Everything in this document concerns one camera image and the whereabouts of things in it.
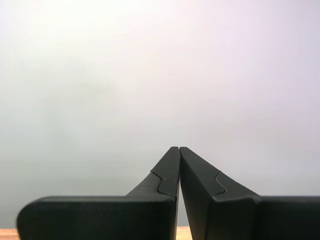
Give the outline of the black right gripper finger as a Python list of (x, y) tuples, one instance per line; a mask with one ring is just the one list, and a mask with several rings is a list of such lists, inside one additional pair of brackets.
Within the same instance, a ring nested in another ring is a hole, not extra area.
[(317, 240), (318, 196), (261, 196), (187, 147), (180, 185), (195, 240)]
[(51, 196), (27, 204), (22, 240), (173, 240), (177, 230), (180, 150), (171, 147), (124, 196)]

